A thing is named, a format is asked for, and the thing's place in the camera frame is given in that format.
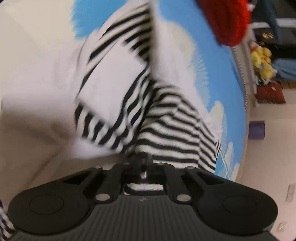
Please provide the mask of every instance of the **blue cloth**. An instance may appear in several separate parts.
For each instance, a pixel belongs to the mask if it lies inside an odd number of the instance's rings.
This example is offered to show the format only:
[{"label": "blue cloth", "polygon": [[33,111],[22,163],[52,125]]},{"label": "blue cloth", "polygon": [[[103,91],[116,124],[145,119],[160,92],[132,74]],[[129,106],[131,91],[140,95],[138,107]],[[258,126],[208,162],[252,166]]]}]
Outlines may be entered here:
[{"label": "blue cloth", "polygon": [[282,79],[296,81],[296,59],[279,58],[271,66]]}]

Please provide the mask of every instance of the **screw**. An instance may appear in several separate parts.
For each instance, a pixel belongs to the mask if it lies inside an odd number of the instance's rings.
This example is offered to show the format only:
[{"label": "screw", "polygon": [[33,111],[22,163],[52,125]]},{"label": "screw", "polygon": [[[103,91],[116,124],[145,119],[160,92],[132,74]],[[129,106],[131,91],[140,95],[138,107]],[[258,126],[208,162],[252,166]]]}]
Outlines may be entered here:
[{"label": "screw", "polygon": [[100,193],[96,195],[96,200],[98,201],[107,201],[110,199],[110,196],[107,193]]},{"label": "screw", "polygon": [[188,202],[188,201],[190,201],[190,199],[191,199],[191,197],[189,195],[187,195],[187,194],[179,194],[177,196],[177,200],[179,202]]}]

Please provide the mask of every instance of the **wall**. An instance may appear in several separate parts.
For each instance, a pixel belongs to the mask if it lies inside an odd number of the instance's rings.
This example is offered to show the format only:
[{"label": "wall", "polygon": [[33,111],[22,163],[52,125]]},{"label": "wall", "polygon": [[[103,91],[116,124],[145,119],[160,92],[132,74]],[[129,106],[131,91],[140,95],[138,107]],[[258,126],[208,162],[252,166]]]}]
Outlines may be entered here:
[{"label": "wall", "polygon": [[[265,120],[265,139],[249,140],[240,183],[270,195],[279,215],[272,234],[281,241],[296,237],[296,197],[285,202],[289,184],[296,183],[296,104],[260,104],[251,120]],[[287,221],[283,232],[276,228]]]}]

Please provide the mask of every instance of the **dark red cloth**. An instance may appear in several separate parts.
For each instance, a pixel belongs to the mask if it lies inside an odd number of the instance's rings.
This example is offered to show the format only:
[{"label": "dark red cloth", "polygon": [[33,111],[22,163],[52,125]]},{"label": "dark red cloth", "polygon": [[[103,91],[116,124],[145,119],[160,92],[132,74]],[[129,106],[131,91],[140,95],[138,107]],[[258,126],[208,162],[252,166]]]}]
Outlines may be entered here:
[{"label": "dark red cloth", "polygon": [[219,43],[238,45],[250,22],[248,0],[196,0]]}]

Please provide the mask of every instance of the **pile of toys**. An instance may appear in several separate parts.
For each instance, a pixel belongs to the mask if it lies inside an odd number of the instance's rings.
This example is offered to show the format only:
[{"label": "pile of toys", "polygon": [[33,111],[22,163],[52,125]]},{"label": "pile of toys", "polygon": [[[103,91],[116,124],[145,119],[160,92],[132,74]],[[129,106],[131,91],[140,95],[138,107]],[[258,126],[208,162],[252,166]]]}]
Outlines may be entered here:
[{"label": "pile of toys", "polygon": [[265,86],[276,76],[277,71],[272,68],[271,51],[252,41],[250,43],[252,63],[256,74],[256,84]]}]

